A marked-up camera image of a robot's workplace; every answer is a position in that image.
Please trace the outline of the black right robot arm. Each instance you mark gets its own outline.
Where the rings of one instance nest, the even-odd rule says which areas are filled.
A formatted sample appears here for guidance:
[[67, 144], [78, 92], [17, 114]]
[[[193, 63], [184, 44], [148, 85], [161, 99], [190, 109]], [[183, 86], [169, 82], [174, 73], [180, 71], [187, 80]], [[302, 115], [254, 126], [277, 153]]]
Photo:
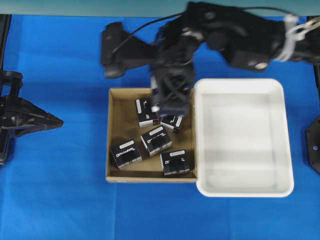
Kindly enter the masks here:
[[234, 68], [263, 72], [271, 61], [320, 62], [320, 19], [299, 23], [288, 14], [268, 20], [245, 8], [189, 2], [156, 36], [150, 65], [151, 110], [161, 116], [185, 115], [195, 80], [194, 55], [201, 45], [219, 52]]

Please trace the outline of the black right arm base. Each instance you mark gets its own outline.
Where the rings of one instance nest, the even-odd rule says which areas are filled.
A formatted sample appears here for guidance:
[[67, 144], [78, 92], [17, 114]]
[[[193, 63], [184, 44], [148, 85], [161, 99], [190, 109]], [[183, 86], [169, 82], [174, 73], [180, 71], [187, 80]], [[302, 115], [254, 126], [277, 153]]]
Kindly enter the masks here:
[[320, 117], [306, 129], [306, 144], [308, 153], [308, 164], [320, 174]]

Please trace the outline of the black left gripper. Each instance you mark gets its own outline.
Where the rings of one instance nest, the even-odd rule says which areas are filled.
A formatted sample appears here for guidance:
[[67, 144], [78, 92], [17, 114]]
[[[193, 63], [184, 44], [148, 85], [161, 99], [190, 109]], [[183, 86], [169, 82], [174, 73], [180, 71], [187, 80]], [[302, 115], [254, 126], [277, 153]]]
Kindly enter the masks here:
[[22, 79], [20, 72], [0, 72], [0, 86], [10, 87], [9, 94], [0, 97], [0, 128], [12, 137], [61, 128], [63, 120], [19, 97]]

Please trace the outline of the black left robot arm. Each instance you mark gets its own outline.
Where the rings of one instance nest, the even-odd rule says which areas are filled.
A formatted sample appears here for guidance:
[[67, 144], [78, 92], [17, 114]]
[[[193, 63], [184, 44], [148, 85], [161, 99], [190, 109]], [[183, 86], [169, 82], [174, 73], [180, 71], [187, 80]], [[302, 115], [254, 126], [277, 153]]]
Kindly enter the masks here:
[[0, 97], [0, 164], [9, 156], [12, 139], [27, 134], [61, 128], [64, 121], [19, 97], [23, 74], [4, 70], [4, 56], [12, 15], [0, 15], [0, 87], [10, 87], [8, 95]]

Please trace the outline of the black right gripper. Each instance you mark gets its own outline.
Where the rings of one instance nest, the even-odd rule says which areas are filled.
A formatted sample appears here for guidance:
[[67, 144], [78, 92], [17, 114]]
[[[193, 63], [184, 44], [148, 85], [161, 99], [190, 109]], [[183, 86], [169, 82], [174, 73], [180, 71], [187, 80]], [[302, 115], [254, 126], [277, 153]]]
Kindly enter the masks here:
[[150, 70], [151, 81], [160, 83], [162, 116], [186, 116], [189, 112], [194, 53], [205, 41], [206, 23], [203, 14], [182, 14], [163, 25], [156, 35]]

